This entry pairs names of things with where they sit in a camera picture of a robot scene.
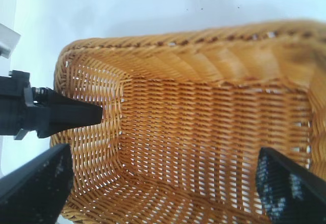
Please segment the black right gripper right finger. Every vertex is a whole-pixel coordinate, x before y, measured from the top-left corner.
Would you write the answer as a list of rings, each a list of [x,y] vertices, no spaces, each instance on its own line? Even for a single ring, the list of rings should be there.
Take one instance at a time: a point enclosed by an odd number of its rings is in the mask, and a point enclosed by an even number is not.
[[[260,149],[255,182],[272,223],[325,223],[325,180],[277,150]]]

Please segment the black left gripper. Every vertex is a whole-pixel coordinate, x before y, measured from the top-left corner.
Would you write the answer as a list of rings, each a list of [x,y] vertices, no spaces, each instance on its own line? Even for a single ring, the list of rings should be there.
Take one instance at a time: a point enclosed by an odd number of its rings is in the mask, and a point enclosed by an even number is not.
[[[22,140],[36,130],[38,138],[46,138],[97,125],[102,116],[101,106],[65,97],[50,88],[32,88],[27,72],[12,70],[1,77],[1,135]]]

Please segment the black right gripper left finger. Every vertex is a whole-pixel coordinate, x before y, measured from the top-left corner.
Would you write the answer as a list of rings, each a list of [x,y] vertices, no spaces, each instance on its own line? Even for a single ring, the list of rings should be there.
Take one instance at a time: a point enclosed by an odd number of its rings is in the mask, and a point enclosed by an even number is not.
[[[73,186],[72,155],[58,144],[1,178],[1,223],[56,223]]]

